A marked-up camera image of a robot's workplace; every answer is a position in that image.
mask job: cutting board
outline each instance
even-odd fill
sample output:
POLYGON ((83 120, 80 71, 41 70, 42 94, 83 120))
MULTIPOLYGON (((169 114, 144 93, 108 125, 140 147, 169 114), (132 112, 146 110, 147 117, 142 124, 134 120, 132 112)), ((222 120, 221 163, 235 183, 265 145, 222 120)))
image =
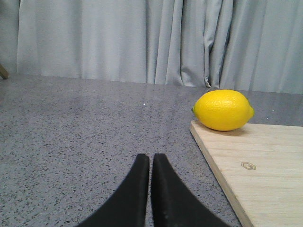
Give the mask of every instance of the cutting board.
POLYGON ((303 227, 303 127, 190 131, 244 227, 303 227))

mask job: bamboo cutting board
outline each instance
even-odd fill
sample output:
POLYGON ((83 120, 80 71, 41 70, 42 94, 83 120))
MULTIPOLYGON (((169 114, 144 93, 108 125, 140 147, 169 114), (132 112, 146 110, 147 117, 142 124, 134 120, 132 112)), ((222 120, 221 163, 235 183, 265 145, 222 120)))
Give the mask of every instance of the bamboo cutting board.
POLYGON ((190 131, 244 227, 303 227, 303 127, 190 131))

